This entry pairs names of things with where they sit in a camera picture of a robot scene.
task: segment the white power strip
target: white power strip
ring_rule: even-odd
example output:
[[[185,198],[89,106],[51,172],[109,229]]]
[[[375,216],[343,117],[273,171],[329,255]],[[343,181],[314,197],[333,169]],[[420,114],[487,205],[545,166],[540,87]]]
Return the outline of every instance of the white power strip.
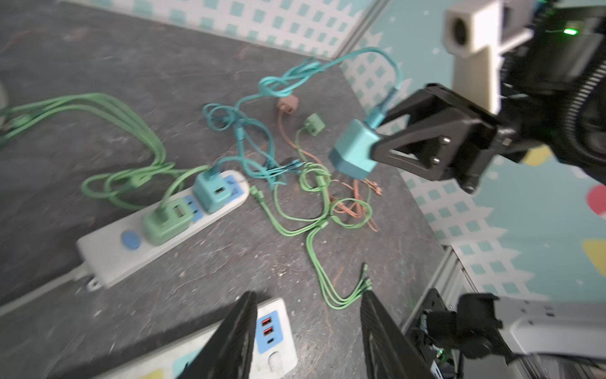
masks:
[[[265,350],[263,345],[267,344],[266,339],[271,335],[260,339],[259,334],[263,336],[263,331],[259,330],[259,325],[270,315],[272,325],[276,328],[273,333],[280,332],[282,338],[277,343],[272,341],[271,347]],[[257,309],[257,316],[260,317],[257,319],[258,326],[253,348],[253,361],[250,367],[250,379],[280,379],[294,369],[298,362],[284,300],[275,298],[261,303]],[[177,379],[185,366],[193,361],[204,345],[208,343],[219,325],[221,322],[123,364],[94,379]]]
[[[194,222],[186,231],[160,246],[147,241],[142,222],[143,217],[155,210],[159,202],[80,238],[76,243],[80,255],[95,275],[87,289],[113,286],[242,205],[250,193],[244,176],[234,170],[222,172],[221,176],[225,178],[232,195],[227,204],[215,213],[204,213],[191,187],[170,197],[171,200],[182,197],[188,200],[195,212]]]

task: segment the table surface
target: table surface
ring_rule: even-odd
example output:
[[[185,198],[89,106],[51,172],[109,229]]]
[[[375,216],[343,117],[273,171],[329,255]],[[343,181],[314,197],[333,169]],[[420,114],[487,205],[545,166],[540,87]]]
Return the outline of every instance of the table surface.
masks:
[[[204,104],[234,104],[256,93],[259,79],[304,59],[63,2],[7,0],[0,15],[0,43],[7,44],[0,52],[0,81],[12,104],[85,92],[114,95],[149,123],[178,167],[210,163],[236,150],[231,131],[208,129]],[[285,126],[293,133],[318,112],[328,127],[315,138],[303,136],[302,144],[328,162],[349,121],[363,117],[362,107],[337,68],[316,75],[296,94],[301,107]],[[279,161],[295,155],[279,138],[275,99],[243,110],[270,127]],[[128,214],[84,197],[82,180],[144,165],[150,156],[131,136],[83,113],[58,115],[5,146],[3,302],[76,267],[76,240]],[[319,198],[289,179],[281,188],[284,209],[317,213]],[[384,191],[371,201],[380,232],[331,223],[316,237],[316,254],[343,294],[366,262],[373,290],[400,323],[444,251],[396,169],[378,165],[370,179]],[[268,192],[265,182],[252,183]],[[156,183],[137,200],[153,202],[167,184]],[[7,378],[89,377],[221,320],[241,293],[254,290],[260,301],[286,302],[299,357],[289,378],[365,378],[359,301],[340,311],[327,307],[304,238],[278,234],[250,198],[110,289],[88,293],[85,280],[69,283],[0,318],[0,372]]]

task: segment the green plug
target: green plug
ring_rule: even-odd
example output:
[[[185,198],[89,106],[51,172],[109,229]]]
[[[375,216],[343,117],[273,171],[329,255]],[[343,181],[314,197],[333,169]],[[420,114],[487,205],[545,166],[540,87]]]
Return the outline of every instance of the green plug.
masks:
[[[307,132],[314,137],[318,135],[326,127],[326,124],[317,113],[312,114],[305,119],[303,126],[307,129]]]
[[[193,211],[183,198],[170,201],[143,217],[143,232],[156,246],[185,232],[193,220]]]

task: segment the green power adapter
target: green power adapter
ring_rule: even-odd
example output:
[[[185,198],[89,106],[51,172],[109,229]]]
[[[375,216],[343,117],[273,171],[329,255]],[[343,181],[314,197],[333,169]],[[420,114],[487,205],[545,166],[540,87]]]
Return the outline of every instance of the green power adapter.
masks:
[[[320,115],[317,113],[312,114],[308,118],[305,119],[303,126],[307,129],[307,132],[312,136],[317,136],[319,132],[322,131],[326,127],[326,124],[320,118]]]
[[[192,220],[193,211],[184,198],[179,198],[143,217],[143,232],[151,243],[160,246],[185,232]]]
[[[198,199],[206,213],[215,213],[223,208],[231,197],[229,186],[220,173],[202,172],[196,176],[193,195]]]

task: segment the teal power adapter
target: teal power adapter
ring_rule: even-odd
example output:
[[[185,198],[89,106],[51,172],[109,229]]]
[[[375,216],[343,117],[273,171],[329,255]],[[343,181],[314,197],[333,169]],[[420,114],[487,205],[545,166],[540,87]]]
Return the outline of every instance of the teal power adapter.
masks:
[[[380,139],[360,120],[354,119],[339,137],[328,158],[337,171],[362,180],[377,164],[370,158],[370,149]]]
[[[221,174],[202,172],[196,176],[193,195],[198,199],[206,213],[215,213],[223,208],[231,193]]]

